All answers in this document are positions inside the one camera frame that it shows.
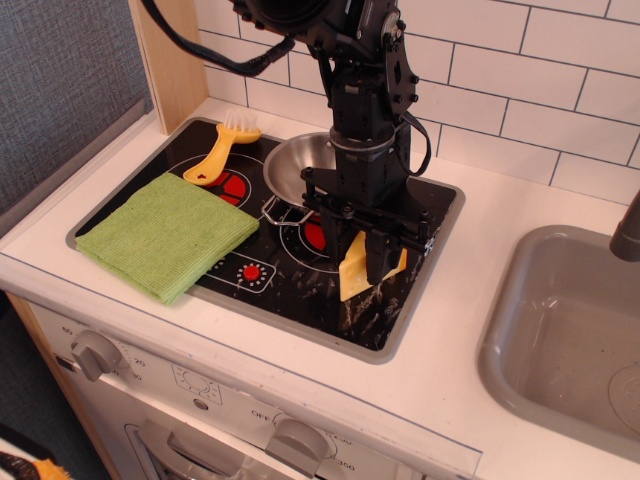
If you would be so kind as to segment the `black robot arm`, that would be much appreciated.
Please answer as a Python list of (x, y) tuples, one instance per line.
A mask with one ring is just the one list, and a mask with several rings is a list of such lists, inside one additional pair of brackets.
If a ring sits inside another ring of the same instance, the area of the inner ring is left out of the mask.
[(364, 232), (366, 274), (377, 284), (400, 261), (403, 249), (423, 251), (426, 210), (392, 206), (410, 177), (411, 132), (422, 131), (410, 113), (419, 78), (409, 66), (406, 25), (394, 1), (236, 1), (234, 11), (260, 30), (305, 44), (319, 65), (332, 111), (332, 168), (307, 167), (305, 207), (318, 212), (327, 251), (344, 260)]

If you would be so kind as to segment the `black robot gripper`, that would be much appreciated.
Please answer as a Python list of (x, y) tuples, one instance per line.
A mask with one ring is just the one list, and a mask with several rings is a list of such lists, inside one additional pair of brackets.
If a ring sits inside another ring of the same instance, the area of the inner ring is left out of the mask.
[(358, 231), (365, 237), (366, 274), (376, 285), (399, 267), (403, 249), (426, 250), (433, 215), (409, 188), (429, 166), (427, 152), (410, 169), (410, 144), (393, 142), (374, 149), (346, 149), (332, 142), (333, 169), (306, 168), (304, 205), (321, 215), (326, 251), (334, 265), (345, 258)]

